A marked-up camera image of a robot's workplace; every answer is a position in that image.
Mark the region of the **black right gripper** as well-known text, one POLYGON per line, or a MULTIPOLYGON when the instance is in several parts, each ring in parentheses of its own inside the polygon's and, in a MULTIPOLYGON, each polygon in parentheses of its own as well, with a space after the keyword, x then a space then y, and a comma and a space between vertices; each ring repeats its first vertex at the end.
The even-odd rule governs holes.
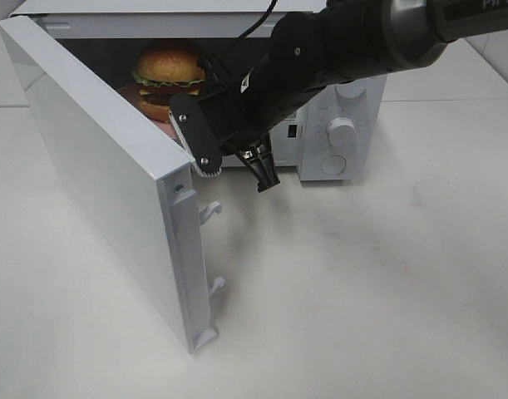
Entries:
POLYGON ((324 53, 268 53, 241 76, 231 76, 214 57, 198 64, 206 73, 198 100, 197 155, 237 152, 257 180, 257 191, 280 183, 268 130, 327 85, 331 57, 324 53))

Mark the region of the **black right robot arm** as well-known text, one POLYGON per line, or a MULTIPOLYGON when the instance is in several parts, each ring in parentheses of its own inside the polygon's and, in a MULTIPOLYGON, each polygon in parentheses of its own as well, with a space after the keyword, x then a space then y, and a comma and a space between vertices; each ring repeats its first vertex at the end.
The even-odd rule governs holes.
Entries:
POLYGON ((195 158, 198 175, 219 174, 235 155, 259 190, 279 178, 269 131, 325 87, 428 67, 457 39, 508 29, 508 1, 329 1, 274 26, 266 53, 200 101, 215 154, 195 158))

